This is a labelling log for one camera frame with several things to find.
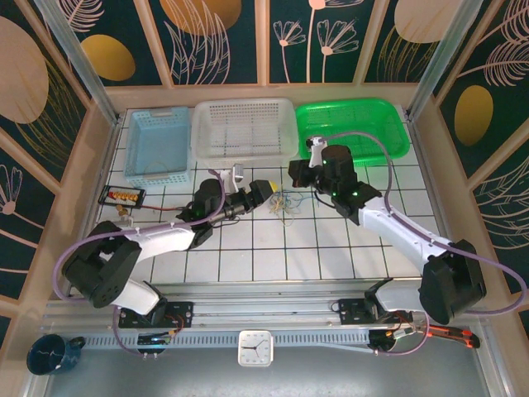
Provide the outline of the green plastic basket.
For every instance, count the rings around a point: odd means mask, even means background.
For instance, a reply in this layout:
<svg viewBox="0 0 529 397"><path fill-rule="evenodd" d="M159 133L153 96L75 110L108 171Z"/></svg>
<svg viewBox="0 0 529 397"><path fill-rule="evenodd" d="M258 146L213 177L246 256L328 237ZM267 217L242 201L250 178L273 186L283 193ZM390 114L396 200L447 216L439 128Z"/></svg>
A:
<svg viewBox="0 0 529 397"><path fill-rule="evenodd" d="M360 131L375 136L391 159L405 156L410 142L397 109L381 98L355 98L341 101L309 103L296 109L298 155L310 158L306 140L312 136L331 136Z"/></svg>

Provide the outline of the white plastic basket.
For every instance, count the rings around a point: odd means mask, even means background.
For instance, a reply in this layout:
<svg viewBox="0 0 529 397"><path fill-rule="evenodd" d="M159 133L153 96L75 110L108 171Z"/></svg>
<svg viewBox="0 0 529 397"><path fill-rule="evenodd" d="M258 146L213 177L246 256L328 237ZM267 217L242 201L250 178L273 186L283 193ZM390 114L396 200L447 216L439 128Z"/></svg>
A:
<svg viewBox="0 0 529 397"><path fill-rule="evenodd" d="M294 106L286 98L202 102L191 127L193 158L209 168L275 167L298 155Z"/></svg>

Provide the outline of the light blue plastic basket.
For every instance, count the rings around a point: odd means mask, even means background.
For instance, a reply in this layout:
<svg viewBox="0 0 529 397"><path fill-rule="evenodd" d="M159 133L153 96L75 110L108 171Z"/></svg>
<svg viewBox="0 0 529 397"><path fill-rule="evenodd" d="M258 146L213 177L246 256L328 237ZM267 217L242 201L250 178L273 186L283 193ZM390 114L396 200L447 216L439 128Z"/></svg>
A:
<svg viewBox="0 0 529 397"><path fill-rule="evenodd" d="M131 113L124 177L136 188L190 183L191 122L186 107Z"/></svg>

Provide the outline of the black terminal block, orange levers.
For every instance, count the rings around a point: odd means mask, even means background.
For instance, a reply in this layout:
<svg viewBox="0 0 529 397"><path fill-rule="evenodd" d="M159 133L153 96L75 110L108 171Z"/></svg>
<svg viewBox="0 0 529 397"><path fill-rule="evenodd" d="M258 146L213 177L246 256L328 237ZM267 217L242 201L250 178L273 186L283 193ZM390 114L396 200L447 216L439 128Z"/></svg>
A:
<svg viewBox="0 0 529 397"><path fill-rule="evenodd" d="M98 203L113 207L121 205L123 208L140 208L145 196L144 189L105 185L99 194Z"/></svg>

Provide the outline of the white square clock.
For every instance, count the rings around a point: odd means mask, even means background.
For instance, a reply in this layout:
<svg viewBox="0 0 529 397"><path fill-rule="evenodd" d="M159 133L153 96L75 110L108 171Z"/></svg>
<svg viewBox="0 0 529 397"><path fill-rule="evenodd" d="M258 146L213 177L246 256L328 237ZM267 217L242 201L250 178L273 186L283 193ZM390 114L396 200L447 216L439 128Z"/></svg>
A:
<svg viewBox="0 0 529 397"><path fill-rule="evenodd" d="M267 330L240 331L237 360L244 367L268 367L274 360L274 337Z"/></svg>

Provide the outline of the black controller board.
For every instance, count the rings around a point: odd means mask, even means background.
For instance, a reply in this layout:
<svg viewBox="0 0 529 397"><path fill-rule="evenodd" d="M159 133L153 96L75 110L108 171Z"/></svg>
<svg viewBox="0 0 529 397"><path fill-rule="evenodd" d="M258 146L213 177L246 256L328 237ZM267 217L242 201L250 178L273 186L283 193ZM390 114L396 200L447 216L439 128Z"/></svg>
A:
<svg viewBox="0 0 529 397"><path fill-rule="evenodd" d="M168 345L172 337L168 333L141 334L137 338L138 346L164 346Z"/></svg>
<svg viewBox="0 0 529 397"><path fill-rule="evenodd" d="M415 333L412 328L399 330L370 330L368 347L378 353L390 352L396 345L397 340Z"/></svg>

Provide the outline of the orange black utility knife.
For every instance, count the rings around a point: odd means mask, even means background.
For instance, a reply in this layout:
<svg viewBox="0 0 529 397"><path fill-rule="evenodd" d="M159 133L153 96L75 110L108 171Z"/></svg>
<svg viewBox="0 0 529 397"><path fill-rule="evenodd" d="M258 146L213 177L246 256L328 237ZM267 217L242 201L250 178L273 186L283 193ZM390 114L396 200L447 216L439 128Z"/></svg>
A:
<svg viewBox="0 0 529 397"><path fill-rule="evenodd" d="M477 335L467 329L431 325L428 337L439 337L453 342L458 342L468 348L478 349L481 341Z"/></svg>

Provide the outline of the dark blue mug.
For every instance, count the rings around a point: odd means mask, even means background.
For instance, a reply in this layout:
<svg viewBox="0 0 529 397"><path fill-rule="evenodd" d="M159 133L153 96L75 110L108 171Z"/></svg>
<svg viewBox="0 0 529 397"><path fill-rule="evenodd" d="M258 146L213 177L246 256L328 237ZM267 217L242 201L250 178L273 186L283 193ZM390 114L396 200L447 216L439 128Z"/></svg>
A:
<svg viewBox="0 0 529 397"><path fill-rule="evenodd" d="M34 342L26 356L26 367L33 375L58 375L72 370L80 360L84 337L67 339L47 334Z"/></svg>

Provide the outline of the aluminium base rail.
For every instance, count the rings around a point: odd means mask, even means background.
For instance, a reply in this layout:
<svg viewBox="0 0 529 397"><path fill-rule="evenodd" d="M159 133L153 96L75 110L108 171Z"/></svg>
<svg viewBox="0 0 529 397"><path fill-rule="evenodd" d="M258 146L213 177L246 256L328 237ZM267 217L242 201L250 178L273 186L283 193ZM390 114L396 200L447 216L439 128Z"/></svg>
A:
<svg viewBox="0 0 529 397"><path fill-rule="evenodd" d="M375 280L280 280L158 285L169 301L193 303L192 331L243 329L319 330L341 325L335 303L361 299ZM40 331L58 334L109 333L112 307L94 308L77 298L52 299Z"/></svg>

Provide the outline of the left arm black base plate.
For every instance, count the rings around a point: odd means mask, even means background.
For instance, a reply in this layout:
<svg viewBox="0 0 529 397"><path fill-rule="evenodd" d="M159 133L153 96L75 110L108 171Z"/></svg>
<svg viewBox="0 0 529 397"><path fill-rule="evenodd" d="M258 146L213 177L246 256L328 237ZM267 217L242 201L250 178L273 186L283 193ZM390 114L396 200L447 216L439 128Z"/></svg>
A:
<svg viewBox="0 0 529 397"><path fill-rule="evenodd" d="M193 320L193 302L167 302L151 313L140 315L130 309L121 309L118 327L128 328L190 328Z"/></svg>

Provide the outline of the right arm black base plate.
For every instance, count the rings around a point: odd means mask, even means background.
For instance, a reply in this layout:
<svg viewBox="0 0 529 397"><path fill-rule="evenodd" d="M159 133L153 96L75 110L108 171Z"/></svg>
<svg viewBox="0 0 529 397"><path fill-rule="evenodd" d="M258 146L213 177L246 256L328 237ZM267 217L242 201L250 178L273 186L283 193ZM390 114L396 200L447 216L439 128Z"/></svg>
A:
<svg viewBox="0 0 529 397"><path fill-rule="evenodd" d="M368 299L339 299L338 314L342 325L412 323L407 312L389 312L378 303Z"/></svg>

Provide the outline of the aluminium frame post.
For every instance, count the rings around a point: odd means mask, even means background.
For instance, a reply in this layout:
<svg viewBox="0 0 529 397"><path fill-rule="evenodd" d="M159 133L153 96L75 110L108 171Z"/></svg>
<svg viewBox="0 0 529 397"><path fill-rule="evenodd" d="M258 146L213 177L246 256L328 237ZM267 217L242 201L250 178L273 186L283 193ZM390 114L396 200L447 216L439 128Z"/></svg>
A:
<svg viewBox="0 0 529 397"><path fill-rule="evenodd" d="M462 0L444 37L437 46L407 109L409 122L415 122L421 115L434 88L439 83L441 76L449 66L455 52L459 49L467 31L479 13L482 2L483 0Z"/></svg>
<svg viewBox="0 0 529 397"><path fill-rule="evenodd" d="M103 116L116 126L117 111L77 36L89 33L100 20L104 14L102 0L33 1Z"/></svg>

